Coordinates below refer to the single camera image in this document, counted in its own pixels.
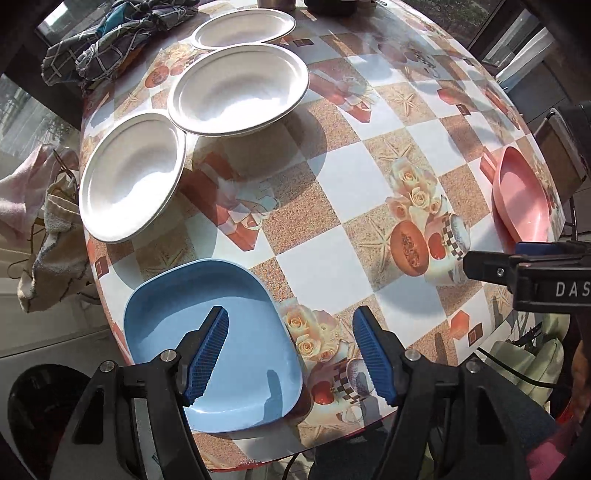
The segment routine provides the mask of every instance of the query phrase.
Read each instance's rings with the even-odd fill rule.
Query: black cable
[[[287,480],[287,475],[290,474],[290,468],[294,464],[294,462],[296,461],[296,458],[298,457],[298,455],[299,455],[299,453],[296,453],[293,457],[290,458],[290,461],[287,462],[287,466],[285,467],[285,470],[283,472],[283,476],[281,477],[281,480]]]
[[[564,390],[569,390],[569,391],[572,390],[568,385],[560,385],[558,383],[539,382],[539,381],[534,380],[534,379],[532,379],[530,377],[526,377],[524,374],[518,372],[517,370],[512,369],[509,365],[506,365],[505,363],[501,362],[497,357],[492,356],[486,350],[483,350],[482,348],[478,347],[478,351],[480,353],[482,353],[482,355],[485,355],[488,358],[490,358],[497,365],[500,365],[501,367],[503,367],[509,373],[515,375],[517,378],[519,378],[519,379],[523,380],[524,382],[527,382],[527,383],[529,383],[529,384],[531,384],[531,385],[533,385],[535,387],[542,387],[542,388],[562,388]]]

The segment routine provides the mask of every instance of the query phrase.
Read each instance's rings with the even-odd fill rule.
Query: beige towel
[[[18,284],[18,299],[27,313],[47,310],[93,281],[80,211],[67,198],[74,191],[66,178],[47,189],[46,235]]]

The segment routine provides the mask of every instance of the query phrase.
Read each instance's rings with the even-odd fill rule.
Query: plaid cloth
[[[43,80],[48,85],[76,82],[86,87],[113,78],[133,49],[194,16],[198,4],[199,0],[119,0],[98,25],[47,50]]]

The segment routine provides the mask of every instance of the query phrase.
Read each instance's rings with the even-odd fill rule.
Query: green cushion
[[[557,339],[550,340],[544,344],[535,360],[530,363],[524,372],[526,377],[547,383],[556,383],[562,364],[564,362],[564,349],[562,343]],[[532,398],[536,403],[543,405],[550,396],[551,389],[535,387],[523,380],[517,384],[519,389]]]
[[[570,315],[564,313],[542,314],[543,343],[554,338],[560,342],[564,340],[566,332],[569,331]]]
[[[523,350],[523,348],[515,346],[511,343],[503,342],[501,340],[497,340],[492,346],[491,355],[495,358],[498,358],[508,367],[511,367],[513,370],[517,370],[522,374],[525,374],[527,368],[535,360],[534,355]],[[500,365],[494,363],[491,359],[487,358],[485,363],[490,365],[494,370],[499,372],[503,377],[512,382],[514,385],[517,385],[517,382],[519,382],[519,378],[517,378],[512,373],[509,373]]]

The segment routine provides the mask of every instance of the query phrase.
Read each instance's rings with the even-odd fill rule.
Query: window
[[[499,70],[504,69],[541,28],[539,20],[527,10],[523,10],[497,44],[492,47],[484,61]]]
[[[40,143],[78,151],[80,132],[5,75],[0,76],[0,178],[10,175]]]
[[[53,45],[96,25],[115,0],[64,0],[39,25],[39,30]]]
[[[405,0],[469,47],[501,0]]]

